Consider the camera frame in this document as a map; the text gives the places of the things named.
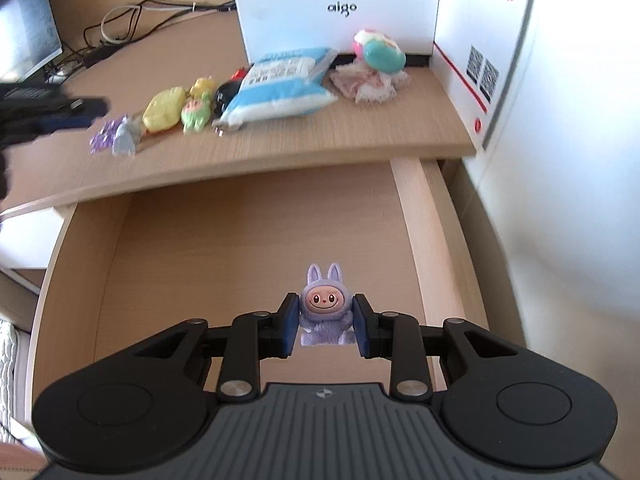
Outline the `purple bunny figurine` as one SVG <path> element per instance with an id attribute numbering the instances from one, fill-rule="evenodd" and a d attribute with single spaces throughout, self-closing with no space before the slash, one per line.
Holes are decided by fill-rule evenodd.
<path id="1" fill-rule="evenodd" d="M 330 264 L 326 275 L 318 264 L 309 266 L 306 286 L 300 294 L 298 324 L 303 347 L 348 346 L 356 342 L 352 294 L 337 262 Z"/>

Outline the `black monitor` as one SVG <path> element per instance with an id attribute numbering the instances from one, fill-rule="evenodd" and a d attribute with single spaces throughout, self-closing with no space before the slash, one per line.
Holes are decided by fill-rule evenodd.
<path id="1" fill-rule="evenodd" d="M 1 0 L 1 81 L 23 81 L 62 53 L 50 0 Z"/>

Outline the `yellow toy block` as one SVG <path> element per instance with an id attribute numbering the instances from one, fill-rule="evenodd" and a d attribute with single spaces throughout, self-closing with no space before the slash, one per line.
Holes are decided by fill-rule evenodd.
<path id="1" fill-rule="evenodd" d="M 155 134 L 174 128 L 180 122 L 186 102 L 186 90 L 174 87 L 152 97 L 142 114 L 142 124 L 147 133 Z"/>

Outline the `small yellow green figure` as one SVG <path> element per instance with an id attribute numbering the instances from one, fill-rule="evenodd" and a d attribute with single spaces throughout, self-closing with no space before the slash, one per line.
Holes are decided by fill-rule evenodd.
<path id="1" fill-rule="evenodd" d="M 184 134 L 202 131 L 212 120 L 216 84 L 210 78 L 198 78 L 181 110 Z"/>

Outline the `white adjacent drawer front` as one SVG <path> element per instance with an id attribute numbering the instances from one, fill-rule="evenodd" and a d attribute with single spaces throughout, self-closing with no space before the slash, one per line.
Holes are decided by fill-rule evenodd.
<path id="1" fill-rule="evenodd" d="M 1 222 L 2 268 L 45 269 L 67 217 L 68 208 L 47 208 Z"/>

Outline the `white wooden drawer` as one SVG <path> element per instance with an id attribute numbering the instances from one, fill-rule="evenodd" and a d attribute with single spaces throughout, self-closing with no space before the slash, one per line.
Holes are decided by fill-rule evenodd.
<path id="1" fill-rule="evenodd" d="M 464 210 L 480 201 L 436 162 L 253 174 L 90 200 L 63 209 L 32 328 L 32 396 L 187 318 L 224 325 L 302 289 L 337 262 L 376 310 L 437 325 L 467 318 L 525 339 L 496 243 Z"/>

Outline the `black red toy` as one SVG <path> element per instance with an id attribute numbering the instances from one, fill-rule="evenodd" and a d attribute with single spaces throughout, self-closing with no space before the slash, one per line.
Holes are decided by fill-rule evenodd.
<path id="1" fill-rule="evenodd" d="M 214 94 L 214 116 L 220 117 L 238 94 L 243 79 L 250 71 L 248 67 L 239 68 L 229 80 L 221 84 Z"/>

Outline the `blue wet wipes pack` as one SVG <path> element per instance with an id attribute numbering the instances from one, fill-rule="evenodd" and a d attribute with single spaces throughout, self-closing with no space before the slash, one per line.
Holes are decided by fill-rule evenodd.
<path id="1" fill-rule="evenodd" d="M 333 104 L 337 96 L 322 86 L 322 80 L 336 57 L 331 48 L 263 56 L 250 66 L 213 126 L 226 132 L 249 122 L 308 115 Z"/>

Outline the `pink frilly cloth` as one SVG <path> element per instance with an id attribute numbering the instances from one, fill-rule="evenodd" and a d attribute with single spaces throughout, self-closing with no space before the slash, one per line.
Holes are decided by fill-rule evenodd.
<path id="1" fill-rule="evenodd" d="M 356 104 L 384 103 L 410 84 L 410 76 L 404 70 L 393 74 L 382 73 L 359 58 L 349 64 L 336 66 L 329 77 L 334 87 Z"/>

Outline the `pink teal plush toy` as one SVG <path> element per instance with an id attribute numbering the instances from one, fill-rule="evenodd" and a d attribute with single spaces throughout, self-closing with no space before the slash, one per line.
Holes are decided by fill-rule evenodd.
<path id="1" fill-rule="evenodd" d="M 406 66 L 406 55 L 397 42 L 375 30 L 361 29 L 354 36 L 356 58 L 365 62 L 372 70 L 394 74 Z"/>

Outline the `white aigo box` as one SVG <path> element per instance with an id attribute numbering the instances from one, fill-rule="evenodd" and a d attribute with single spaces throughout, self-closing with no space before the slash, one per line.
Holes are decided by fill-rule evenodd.
<path id="1" fill-rule="evenodd" d="M 479 150 L 508 92 L 533 0 L 235 0 L 251 61 L 271 52 L 331 47 L 347 54 L 362 30 L 428 64 Z"/>

